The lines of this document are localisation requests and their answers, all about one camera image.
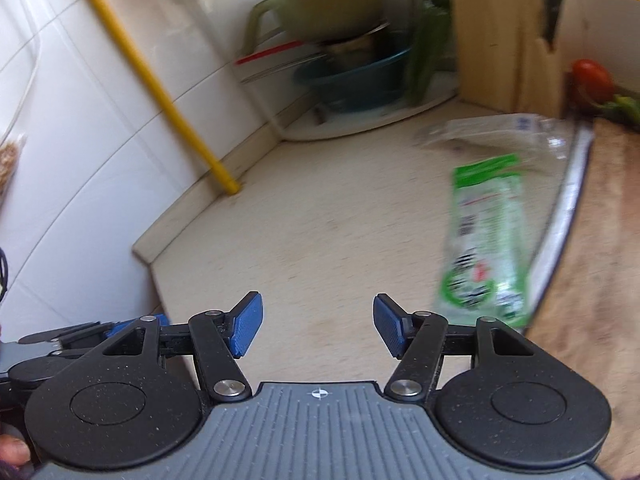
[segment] pot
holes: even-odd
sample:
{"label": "pot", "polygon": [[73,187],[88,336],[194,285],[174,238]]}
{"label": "pot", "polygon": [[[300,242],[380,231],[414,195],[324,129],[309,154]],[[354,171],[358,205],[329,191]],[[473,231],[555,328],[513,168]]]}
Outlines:
{"label": "pot", "polygon": [[323,43],[355,38],[375,28],[382,21],[383,0],[264,0],[249,14],[244,56],[255,51],[260,19],[268,10],[292,38]]}
{"label": "pot", "polygon": [[393,37],[387,30],[388,26],[389,23],[385,22],[352,40],[321,43],[320,50],[339,72],[371,64],[393,53]]}

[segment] red chopstick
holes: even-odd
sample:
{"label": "red chopstick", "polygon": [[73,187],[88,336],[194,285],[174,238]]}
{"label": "red chopstick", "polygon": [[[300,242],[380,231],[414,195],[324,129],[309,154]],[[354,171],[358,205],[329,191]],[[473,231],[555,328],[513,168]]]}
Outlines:
{"label": "red chopstick", "polygon": [[240,59],[236,59],[236,65],[242,65],[244,63],[248,63],[249,61],[253,61],[254,59],[260,59],[261,57],[270,56],[271,54],[277,54],[278,52],[282,52],[283,50],[289,50],[290,48],[296,48],[297,46],[301,46],[304,43],[299,40],[288,41],[287,43],[283,43],[281,45],[272,46],[271,48],[266,48],[265,50],[261,50],[260,52],[255,52],[254,54],[250,54],[249,56],[241,57]]}

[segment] red tomato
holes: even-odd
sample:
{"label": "red tomato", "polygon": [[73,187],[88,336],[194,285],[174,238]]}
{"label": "red tomato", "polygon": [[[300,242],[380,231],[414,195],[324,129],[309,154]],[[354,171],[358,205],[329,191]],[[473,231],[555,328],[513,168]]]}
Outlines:
{"label": "red tomato", "polygon": [[594,103],[601,105],[613,99],[616,86],[602,65],[591,59],[579,59],[572,66],[572,75],[572,102],[581,111],[594,112]]}

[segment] green pot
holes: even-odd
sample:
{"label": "green pot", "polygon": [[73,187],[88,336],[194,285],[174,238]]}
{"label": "green pot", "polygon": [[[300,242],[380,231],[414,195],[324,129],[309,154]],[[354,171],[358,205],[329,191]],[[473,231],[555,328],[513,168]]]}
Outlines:
{"label": "green pot", "polygon": [[244,56],[255,51],[260,18],[268,10],[293,39],[321,43],[348,40],[377,27],[383,17],[383,0],[264,0],[249,14]]}

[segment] blue finger pad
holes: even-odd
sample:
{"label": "blue finger pad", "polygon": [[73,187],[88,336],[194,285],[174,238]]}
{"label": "blue finger pad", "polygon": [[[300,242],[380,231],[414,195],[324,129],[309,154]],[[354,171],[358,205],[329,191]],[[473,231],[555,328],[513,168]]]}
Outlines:
{"label": "blue finger pad", "polygon": [[249,304],[236,317],[234,334],[229,338],[231,355],[241,358],[249,349],[262,323],[262,296],[256,294]]}
{"label": "blue finger pad", "polygon": [[373,324],[391,355],[402,357],[407,342],[402,334],[402,319],[378,297],[373,300]]}

